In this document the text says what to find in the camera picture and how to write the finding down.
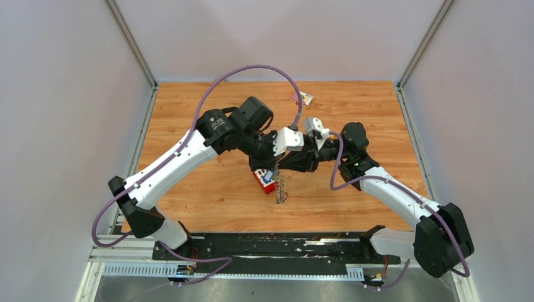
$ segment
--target wooden tabletop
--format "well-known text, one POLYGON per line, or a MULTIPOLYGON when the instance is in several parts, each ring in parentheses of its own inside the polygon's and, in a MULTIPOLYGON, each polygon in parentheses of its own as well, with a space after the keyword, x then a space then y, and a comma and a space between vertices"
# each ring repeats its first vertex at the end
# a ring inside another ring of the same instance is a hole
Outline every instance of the wooden tabletop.
MULTIPOLYGON (((363 123, 370 141, 368 153, 395 178, 426 195, 423 178, 404 123, 394 87, 387 81, 298 82, 315 97, 302 120, 318 117, 326 128, 341 131, 350 121, 363 123)), ((190 127, 193 113, 210 83, 161 84, 140 158, 139 170, 172 147, 190 127)), ((223 82, 203 110, 239 106, 256 96, 275 113, 271 129, 294 119, 287 82, 223 82)), ((158 206, 191 232, 285 232, 368 230, 375 225, 408 230, 409 226, 372 196, 354 187, 329 188, 334 162, 322 162, 316 172, 282 171, 288 199, 276 204, 253 178, 246 155, 235 150, 188 174, 163 196, 158 206)), ((336 185, 343 183, 338 175, 336 185)))

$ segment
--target floor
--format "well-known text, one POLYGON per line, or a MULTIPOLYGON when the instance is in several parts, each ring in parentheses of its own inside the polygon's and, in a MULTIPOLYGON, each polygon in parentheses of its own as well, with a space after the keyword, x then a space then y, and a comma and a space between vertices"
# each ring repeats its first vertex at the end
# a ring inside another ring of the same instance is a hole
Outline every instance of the floor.
MULTIPOLYGON (((340 131, 350 121, 362 122, 369 154, 395 178, 426 195, 394 87, 388 81, 298 82, 315 96, 302 119, 318 117, 340 131)), ((139 169, 172 147, 191 125, 198 100, 210 83, 168 83, 159 86, 139 169)), ((203 109, 239 106, 256 96, 275 113, 271 129, 288 126, 297 106, 289 101, 287 82, 223 82, 203 109)), ((374 197, 347 187, 329 189, 334 163, 323 162, 314 173, 283 171, 288 199, 276 204, 253 178, 247 157, 226 152, 197 168, 173 187, 158 206, 193 232, 270 232, 368 230, 375 225, 408 230, 402 218, 374 197)), ((341 177, 336 184, 342 184, 341 177)))
MULTIPOLYGON (((388 279, 397 279, 400 269, 390 268, 388 279)), ((103 301, 131 301, 154 286, 169 283, 161 277, 103 277, 103 301)), ((459 301, 450 274, 441 279, 430 277, 422 269, 410 268, 401 283, 390 290, 374 292, 353 281, 281 281, 211 279, 183 288, 165 286, 136 299, 148 301, 459 301)))

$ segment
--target wall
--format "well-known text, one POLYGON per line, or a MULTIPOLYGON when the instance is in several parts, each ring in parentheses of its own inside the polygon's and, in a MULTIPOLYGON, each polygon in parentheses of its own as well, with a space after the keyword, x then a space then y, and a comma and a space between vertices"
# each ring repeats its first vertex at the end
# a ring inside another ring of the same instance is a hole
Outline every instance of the wall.
POLYGON ((0 40, 0 301, 74 301, 151 92, 103 1, 2 1, 0 40))
POLYGON ((397 81, 442 0, 117 2, 158 81, 212 81, 249 64, 298 80, 397 81))
POLYGON ((464 211, 481 301, 531 301, 534 3, 457 1, 406 89, 435 196, 464 211))

